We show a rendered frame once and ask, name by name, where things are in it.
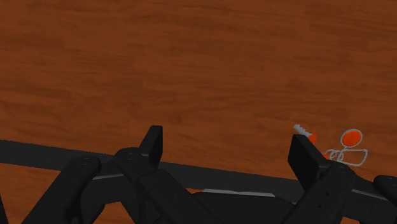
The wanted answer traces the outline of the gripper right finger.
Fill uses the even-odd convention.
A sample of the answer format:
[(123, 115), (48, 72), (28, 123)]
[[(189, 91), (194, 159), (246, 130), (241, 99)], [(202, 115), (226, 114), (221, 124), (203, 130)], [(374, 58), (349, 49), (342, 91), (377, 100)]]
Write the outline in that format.
[(397, 224), (397, 177), (367, 181), (347, 165), (325, 159), (300, 134), (292, 137), (288, 164), (304, 194), (281, 224), (340, 224), (343, 217), (359, 224)]

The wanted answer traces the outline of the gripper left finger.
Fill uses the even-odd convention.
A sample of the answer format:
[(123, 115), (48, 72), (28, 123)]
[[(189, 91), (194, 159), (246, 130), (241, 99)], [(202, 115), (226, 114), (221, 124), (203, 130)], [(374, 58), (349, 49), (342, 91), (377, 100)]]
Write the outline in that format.
[(152, 165), (150, 151), (162, 147), (162, 127), (153, 125), (139, 148), (120, 149), (115, 155), (0, 140), (0, 162), (59, 171), (22, 224), (84, 223), (83, 193), (101, 179), (123, 176), (137, 192), (139, 222), (146, 221), (151, 202), (167, 224), (222, 224), (166, 170)]

